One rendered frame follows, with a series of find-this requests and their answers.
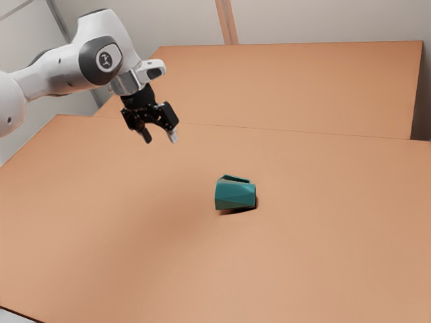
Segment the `teal faceted mug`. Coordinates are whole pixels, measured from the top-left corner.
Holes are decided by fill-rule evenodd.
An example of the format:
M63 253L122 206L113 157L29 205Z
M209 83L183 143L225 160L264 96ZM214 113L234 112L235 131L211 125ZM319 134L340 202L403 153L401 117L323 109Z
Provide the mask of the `teal faceted mug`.
M223 175L215 184L216 210L250 209L256 207L256 186L249 179Z

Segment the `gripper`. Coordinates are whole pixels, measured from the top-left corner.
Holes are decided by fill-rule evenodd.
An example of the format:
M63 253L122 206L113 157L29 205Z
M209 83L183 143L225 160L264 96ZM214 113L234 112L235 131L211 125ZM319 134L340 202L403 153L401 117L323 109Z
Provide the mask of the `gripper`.
M167 102L156 103L155 93L149 83L144 88L129 96L121 96L124 108L121 114L131 131L135 131L143 140L150 144L152 136L145 126L141 112L147 112L148 122L162 128L171 143L178 141L176 126L179 124L178 116L172 106Z

